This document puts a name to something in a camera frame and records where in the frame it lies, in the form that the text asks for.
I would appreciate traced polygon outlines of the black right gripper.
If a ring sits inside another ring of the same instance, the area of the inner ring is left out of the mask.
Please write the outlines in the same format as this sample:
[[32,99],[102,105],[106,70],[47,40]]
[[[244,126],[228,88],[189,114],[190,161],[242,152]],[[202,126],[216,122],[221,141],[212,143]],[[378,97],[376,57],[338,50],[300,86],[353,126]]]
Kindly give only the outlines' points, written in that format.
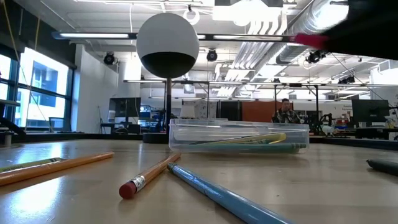
[[[397,23],[397,0],[348,0],[348,8],[345,24]],[[330,52],[397,60],[397,27],[339,24],[323,35]]]

